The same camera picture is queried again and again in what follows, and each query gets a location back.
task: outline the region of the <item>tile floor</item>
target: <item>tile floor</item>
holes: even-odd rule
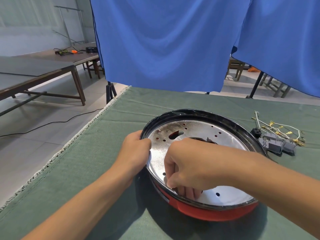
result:
[[[94,75],[93,79],[90,79],[82,66],[78,66],[78,72],[86,96],[85,106],[74,99],[39,97],[1,116],[0,136],[26,132],[49,122],[66,121],[73,116],[102,109],[106,105],[106,80],[98,80]],[[210,94],[241,98],[250,94],[258,73],[243,71],[240,80],[233,81],[234,73],[235,71],[231,70],[220,93],[210,92]],[[123,84],[115,83],[114,85],[117,93],[126,87]],[[38,86],[35,91],[77,94],[70,74]],[[274,92],[270,89],[259,86],[254,98],[320,106],[319,98],[305,95],[294,89],[286,98],[273,98],[273,94]],[[27,97],[26,94],[20,94],[16,99],[7,98],[0,101],[0,111],[10,108]],[[24,135],[0,137],[0,206],[98,112],[78,116],[67,123],[53,123]]]

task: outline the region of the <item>black metal pole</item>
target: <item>black metal pole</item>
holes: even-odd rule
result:
[[[25,100],[25,101],[23,101],[23,102],[21,102],[21,103],[18,103],[17,105],[14,105],[14,106],[12,106],[11,108],[6,109],[5,111],[1,112],[1,113],[0,113],[0,116],[3,116],[3,115],[5,115],[6,113],[9,113],[10,111],[13,111],[14,109],[21,107],[22,105],[24,105],[24,104],[26,104],[26,103],[28,103],[28,102],[30,102],[30,101],[32,101],[32,100],[40,97],[41,95],[45,95],[46,93],[47,93],[47,92],[39,93],[38,95],[35,95],[35,96],[33,96],[33,97],[31,97],[31,98],[29,98],[29,99],[27,99],[27,100]]]
[[[252,88],[252,91],[251,91],[250,95],[247,95],[247,96],[246,96],[246,99],[252,99],[252,98],[253,98],[254,93],[256,92],[256,90],[257,90],[257,88],[258,88],[258,85],[259,85],[259,83],[260,83],[260,81],[261,81],[261,79],[262,79],[263,74],[264,74],[264,72],[261,71],[260,74],[259,74],[259,76],[258,76],[258,79],[256,80],[256,83],[254,84],[254,86],[253,86],[253,88]]]

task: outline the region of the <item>metal plate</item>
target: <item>metal plate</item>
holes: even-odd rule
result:
[[[181,135],[170,139],[169,136],[173,133],[175,133],[174,136]],[[181,120],[166,123],[154,129],[148,136],[152,141],[152,148],[147,167],[162,184],[165,185],[164,158],[169,146],[174,141],[189,137],[204,140],[209,139],[219,145],[248,150],[246,145],[234,134],[215,124],[196,120]],[[203,191],[197,201],[207,205],[232,206],[243,204],[252,199],[252,196],[234,187],[218,186],[214,189]]]

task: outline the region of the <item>frayed fabric edge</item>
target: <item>frayed fabric edge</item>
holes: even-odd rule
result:
[[[42,169],[40,169],[39,171],[37,171],[20,189],[18,189],[13,196],[11,196],[5,203],[3,206],[0,207],[0,213],[10,204],[11,201],[13,201],[13,199],[15,197],[17,197],[22,191],[25,190],[25,188],[32,182],[34,181],[40,174],[42,174],[48,167],[50,167],[50,165],[52,164],[52,162],[61,154],[63,153],[68,147],[70,147],[70,145],[77,140],[77,138],[82,135],[82,133],[88,129],[90,127],[90,125],[92,125],[92,123],[94,121],[96,121],[108,108],[110,108],[115,101],[117,101],[131,86],[128,86],[124,89],[122,89],[122,91],[120,92],[120,94],[115,97],[114,99],[112,99],[91,121],[89,121],[74,137],[71,138],[70,141],[68,141],[63,148],[58,151],[57,153],[55,153],[53,155],[53,157],[46,163],[45,166],[43,166]]]

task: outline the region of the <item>person's left hand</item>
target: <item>person's left hand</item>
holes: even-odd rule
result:
[[[151,140],[148,138],[140,140],[141,132],[142,130],[139,130],[126,136],[112,166],[125,172],[129,180],[142,170],[149,158]]]

